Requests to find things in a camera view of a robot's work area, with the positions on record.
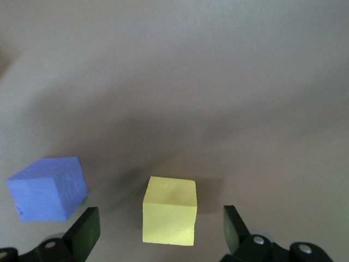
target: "blue foam block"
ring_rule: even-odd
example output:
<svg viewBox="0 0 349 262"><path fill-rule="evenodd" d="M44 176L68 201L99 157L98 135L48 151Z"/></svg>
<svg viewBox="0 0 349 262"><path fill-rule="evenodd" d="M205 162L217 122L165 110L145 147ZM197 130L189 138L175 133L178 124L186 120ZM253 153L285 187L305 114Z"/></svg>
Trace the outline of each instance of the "blue foam block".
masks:
<svg viewBox="0 0 349 262"><path fill-rule="evenodd" d="M40 159L7 186L23 222L67 221L88 194L77 157Z"/></svg>

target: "table surface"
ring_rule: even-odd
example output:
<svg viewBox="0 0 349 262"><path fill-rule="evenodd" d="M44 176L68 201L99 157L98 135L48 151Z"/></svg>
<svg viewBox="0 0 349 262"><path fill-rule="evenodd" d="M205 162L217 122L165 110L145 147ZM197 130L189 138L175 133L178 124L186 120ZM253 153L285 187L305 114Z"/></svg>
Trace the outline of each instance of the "table surface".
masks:
<svg viewBox="0 0 349 262"><path fill-rule="evenodd" d="M1 1L0 246L20 253L89 206L88 261L219 261L222 207L281 246L349 245L348 1ZM21 223L6 179L79 156L68 222ZM196 181L193 247L142 243L149 177Z"/></svg>

